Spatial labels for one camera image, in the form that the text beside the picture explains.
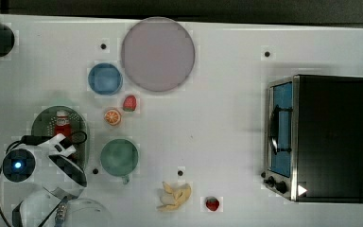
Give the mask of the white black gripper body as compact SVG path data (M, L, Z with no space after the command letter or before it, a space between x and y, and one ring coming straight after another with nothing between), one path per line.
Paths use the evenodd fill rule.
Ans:
M45 144L49 155L62 155L68 157L76 152L70 139L61 133L52 137Z

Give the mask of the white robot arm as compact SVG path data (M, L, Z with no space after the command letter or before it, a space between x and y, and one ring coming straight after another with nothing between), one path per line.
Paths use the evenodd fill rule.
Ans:
M9 182L37 189L12 210L13 227L110 227L110 212L81 196L87 188L84 170L70 159L70 138L25 135L9 147L2 173Z

